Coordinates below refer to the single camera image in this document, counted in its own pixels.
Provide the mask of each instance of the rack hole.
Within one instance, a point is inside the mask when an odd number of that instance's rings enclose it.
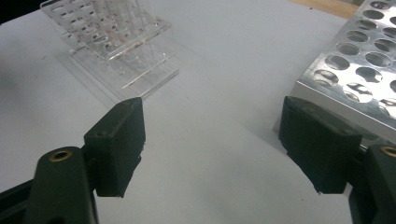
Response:
[[[314,73],[314,80],[322,87],[330,88],[337,85],[338,77],[330,71],[318,70]]]
[[[340,56],[329,56],[326,58],[325,63],[335,70],[346,70],[349,67],[349,61]]]
[[[344,87],[344,94],[352,101],[358,103],[368,103],[373,99],[373,94],[371,91],[359,84],[359,83],[349,83]]]
[[[384,113],[391,119],[396,119],[396,99],[383,99],[379,101],[378,105],[382,113]]]
[[[355,24],[362,30],[373,30],[376,28],[376,24],[372,21],[356,21]]]
[[[100,44],[107,41],[107,36],[104,34],[94,34],[92,40],[95,44]]]
[[[396,44],[390,40],[387,39],[377,39],[374,42],[374,45],[378,48],[378,49],[382,49],[385,52],[393,52],[396,51]]]
[[[378,52],[367,53],[366,60],[378,67],[388,67],[392,64],[392,60],[387,55]]]
[[[80,9],[82,9],[82,10],[91,10],[92,6],[91,5],[85,5],[85,6],[81,6]]]
[[[389,20],[393,23],[393,25],[396,25],[396,17],[392,17]]]
[[[63,19],[70,19],[70,18],[72,18],[74,16],[74,14],[73,14],[73,12],[71,12],[71,11],[69,11],[69,12],[65,12],[65,13],[63,13],[62,15],[61,15],[61,17],[63,18]]]
[[[90,34],[93,31],[95,31],[96,29],[94,28],[93,25],[87,25],[85,27],[82,27],[81,30],[85,33],[85,34]]]
[[[58,6],[52,9],[53,12],[60,12],[62,10],[64,10],[64,6]]]
[[[384,2],[372,2],[370,6],[376,9],[390,9],[390,5]]]
[[[76,21],[71,21],[71,25],[74,27],[79,27],[85,23],[84,20],[76,20]]]
[[[346,37],[355,42],[365,42],[369,39],[369,36],[360,31],[348,31]]]
[[[392,82],[390,82],[390,88],[396,92],[396,80],[393,80]]]
[[[395,28],[387,27],[387,28],[384,28],[382,30],[382,32],[384,33],[384,35],[386,35],[390,38],[396,38],[396,29]]]
[[[106,43],[105,49],[107,52],[112,52],[113,50],[117,49],[117,46],[113,43]]]
[[[339,43],[337,49],[345,55],[357,55],[361,51],[358,47],[349,43]]]
[[[381,20],[382,18],[384,18],[384,14],[382,12],[379,11],[375,11],[375,10],[366,10],[363,11],[363,15],[369,19],[373,19],[373,20]]]
[[[366,82],[378,83],[382,80],[382,75],[371,67],[360,67],[356,69],[356,74],[363,77]]]

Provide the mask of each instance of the black plastic part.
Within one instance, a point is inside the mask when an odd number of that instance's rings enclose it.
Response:
[[[45,0],[2,1],[4,10],[0,13],[0,24],[38,10],[42,2]]]
[[[347,160],[346,180],[359,195],[365,198],[373,198],[364,168],[365,156],[365,152],[360,150],[358,154]]]
[[[32,180],[0,193],[0,224],[23,222]]]
[[[84,154],[101,197],[123,197],[146,142],[141,98],[115,105],[85,135]]]
[[[342,193],[348,158],[359,152],[361,135],[329,111],[285,97],[279,140],[291,159],[322,193]]]
[[[97,223],[80,148],[63,147],[38,161],[25,224]]]
[[[360,194],[355,188],[349,195],[349,209],[353,224],[371,224],[376,214],[373,198]]]
[[[390,156],[383,148],[393,148]],[[365,170],[372,190],[377,213],[373,224],[396,223],[396,148],[373,146],[365,157]]]

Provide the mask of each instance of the wooden surface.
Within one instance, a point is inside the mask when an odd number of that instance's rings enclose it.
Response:
[[[350,19],[359,8],[358,6],[338,0],[291,0],[291,2],[312,7],[345,19]]]

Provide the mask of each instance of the white tabletop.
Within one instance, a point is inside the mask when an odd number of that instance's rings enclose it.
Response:
[[[101,223],[351,223],[347,195],[318,195],[272,126],[294,81],[346,22],[286,0],[151,0],[173,23],[180,74],[144,102],[147,143]],[[109,109],[60,58],[36,11],[0,26],[0,191],[44,153],[83,145]]]

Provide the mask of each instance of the test tube holder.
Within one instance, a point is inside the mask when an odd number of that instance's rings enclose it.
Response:
[[[396,144],[395,40],[396,1],[365,1],[290,95],[352,125],[363,147]]]
[[[119,100],[145,98],[178,74],[171,23],[148,0],[49,0],[41,10],[73,59]]]

